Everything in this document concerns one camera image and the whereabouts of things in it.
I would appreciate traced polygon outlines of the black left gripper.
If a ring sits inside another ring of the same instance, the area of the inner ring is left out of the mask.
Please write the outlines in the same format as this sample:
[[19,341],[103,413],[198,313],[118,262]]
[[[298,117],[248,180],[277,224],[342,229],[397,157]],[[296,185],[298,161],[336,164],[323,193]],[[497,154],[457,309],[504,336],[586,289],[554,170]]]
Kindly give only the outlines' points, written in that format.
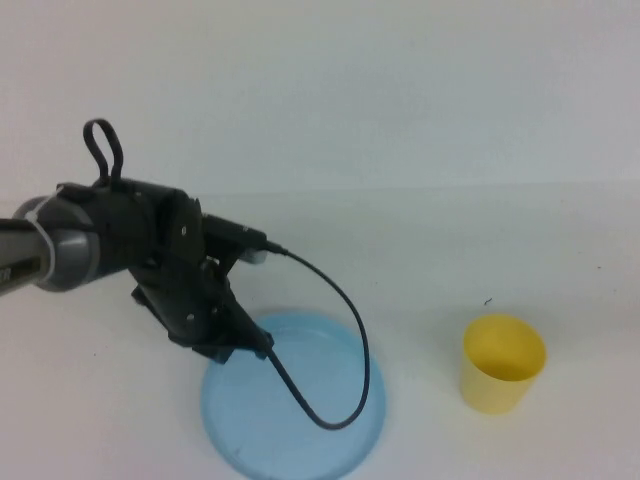
[[201,211],[200,202],[173,193],[156,208],[158,233],[151,257],[130,269],[134,300],[167,330],[170,341],[224,365],[237,349],[262,360],[273,339],[238,303],[228,273],[249,249],[243,227]]

